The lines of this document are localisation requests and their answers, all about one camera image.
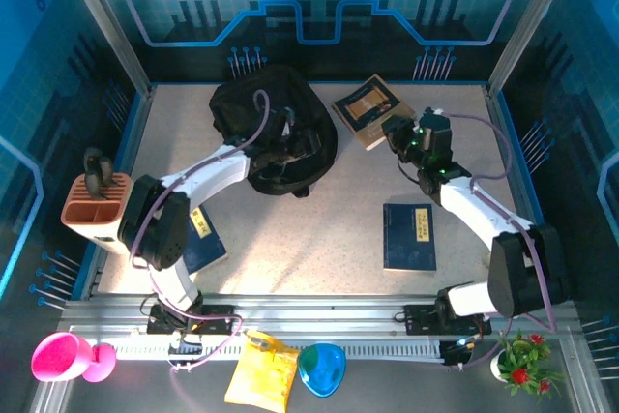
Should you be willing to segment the brown and blue book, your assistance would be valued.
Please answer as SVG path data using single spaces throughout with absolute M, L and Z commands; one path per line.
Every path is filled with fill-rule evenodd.
M 386 136 L 382 124 L 393 116 L 415 118 L 415 110 L 404 102 L 378 74 L 374 74 L 350 95 L 331 104 L 332 109 L 370 151 Z

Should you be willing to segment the black backpack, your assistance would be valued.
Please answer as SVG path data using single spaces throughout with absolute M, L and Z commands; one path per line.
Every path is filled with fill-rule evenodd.
M 264 114 L 264 100 L 253 97 L 258 90 L 266 92 L 270 111 L 260 135 L 244 149 L 250 159 L 281 140 L 277 133 L 278 113 L 285 106 L 296 113 L 291 135 L 317 134 L 322 146 L 312 157 L 289 164 L 284 172 L 272 165 L 258 176 L 248 174 L 249 182 L 263 194 L 307 197 L 310 186 L 335 163 L 338 132 L 333 119 L 299 72 L 285 65 L 268 65 L 224 83 L 214 92 L 209 108 L 214 117 L 213 126 L 224 142 L 239 146 L 258 129 Z

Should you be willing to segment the blue book yellow label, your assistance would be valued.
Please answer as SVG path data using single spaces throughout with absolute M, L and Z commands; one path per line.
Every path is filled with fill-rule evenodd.
M 187 235 L 183 260 L 190 275 L 195 275 L 227 257 L 221 237 L 202 205 L 190 212 Z
M 436 272 L 430 204 L 383 205 L 383 268 L 398 272 Z

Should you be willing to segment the yellow plastic bag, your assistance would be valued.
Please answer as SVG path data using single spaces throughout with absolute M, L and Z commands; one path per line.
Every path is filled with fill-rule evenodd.
M 247 331 L 224 402 L 286 413 L 300 353 L 265 333 Z

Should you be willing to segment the orange cream holder block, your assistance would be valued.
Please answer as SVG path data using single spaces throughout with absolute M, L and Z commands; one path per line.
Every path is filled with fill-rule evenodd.
M 86 174 L 75 178 L 62 210 L 62 224 L 110 253 L 128 255 L 119 228 L 133 180 L 125 173 L 114 173 L 115 185 L 102 187 L 103 198 L 95 198 L 87 189 L 86 179 Z

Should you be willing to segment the blue bowl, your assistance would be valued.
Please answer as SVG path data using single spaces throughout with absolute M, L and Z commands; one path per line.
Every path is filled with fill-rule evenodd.
M 302 382 L 318 398 L 327 398 L 338 389 L 345 376 L 346 365 L 343 349 L 323 342 L 304 348 L 297 361 Z

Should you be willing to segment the potted plant red flowers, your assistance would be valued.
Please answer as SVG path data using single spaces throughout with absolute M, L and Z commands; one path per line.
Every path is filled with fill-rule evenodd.
M 540 398 L 551 398 L 562 375 L 550 368 L 551 349 L 541 334 L 499 340 L 500 350 L 490 361 L 490 372 L 512 396 L 519 391 Z

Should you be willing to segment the pink cup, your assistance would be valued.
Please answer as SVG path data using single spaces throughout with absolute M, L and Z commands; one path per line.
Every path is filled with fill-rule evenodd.
M 70 332 L 47 336 L 31 358 L 31 372 L 41 382 L 61 382 L 82 377 L 87 382 L 102 382 L 113 372 L 116 350 L 107 343 L 92 345 Z

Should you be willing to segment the aluminium frame post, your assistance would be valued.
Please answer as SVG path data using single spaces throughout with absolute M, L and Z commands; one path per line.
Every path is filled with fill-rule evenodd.
M 496 98 L 554 0 L 530 0 L 488 81 L 487 95 Z
M 141 97 L 149 97 L 152 84 L 107 0 L 83 0 L 91 16 Z

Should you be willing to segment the aluminium mounting rail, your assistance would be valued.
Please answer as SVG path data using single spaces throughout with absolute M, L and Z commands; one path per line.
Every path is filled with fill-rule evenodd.
M 122 337 L 146 332 L 148 309 L 141 295 L 101 294 L 65 306 L 58 328 L 87 337 Z M 230 305 L 257 329 L 281 339 L 405 339 L 394 315 L 406 305 L 429 306 L 428 295 L 224 295 L 204 302 Z

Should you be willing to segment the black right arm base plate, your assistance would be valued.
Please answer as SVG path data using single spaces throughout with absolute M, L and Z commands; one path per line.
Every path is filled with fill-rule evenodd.
M 451 317 L 429 305 L 406 305 L 403 314 L 408 336 L 486 336 L 492 333 L 490 321 L 484 320 L 481 314 Z

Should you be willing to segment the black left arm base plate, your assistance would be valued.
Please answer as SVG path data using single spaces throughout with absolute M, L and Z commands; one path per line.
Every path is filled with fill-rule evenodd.
M 148 335 L 171 335 L 175 331 L 192 335 L 230 335 L 232 319 L 197 320 L 170 310 L 161 304 L 151 307 L 146 333 Z

